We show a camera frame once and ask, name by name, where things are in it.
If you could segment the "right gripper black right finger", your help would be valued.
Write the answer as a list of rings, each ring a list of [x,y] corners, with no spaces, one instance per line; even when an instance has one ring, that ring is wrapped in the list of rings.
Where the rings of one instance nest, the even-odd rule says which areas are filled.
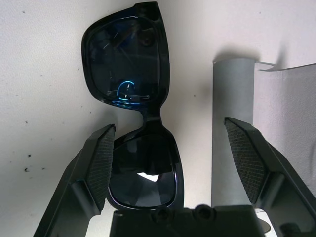
[[[314,237],[316,198],[285,156],[251,124],[226,117],[224,125],[253,207],[266,212],[279,237]]]

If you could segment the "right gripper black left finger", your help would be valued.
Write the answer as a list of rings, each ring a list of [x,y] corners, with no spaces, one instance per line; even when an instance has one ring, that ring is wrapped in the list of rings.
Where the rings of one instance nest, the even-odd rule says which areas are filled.
[[[84,237],[100,215],[108,192],[116,128],[94,132],[66,167],[34,233],[36,237]]]

